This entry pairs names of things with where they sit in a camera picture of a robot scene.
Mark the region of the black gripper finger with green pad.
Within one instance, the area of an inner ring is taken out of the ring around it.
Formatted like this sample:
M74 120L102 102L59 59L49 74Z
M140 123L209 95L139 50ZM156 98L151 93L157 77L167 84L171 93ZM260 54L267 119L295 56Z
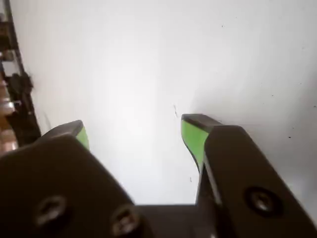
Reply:
M211 190L217 238L314 238L317 229L249 134L203 114L181 117L181 136Z
M86 147L82 121L0 158L3 238L151 238L125 190Z

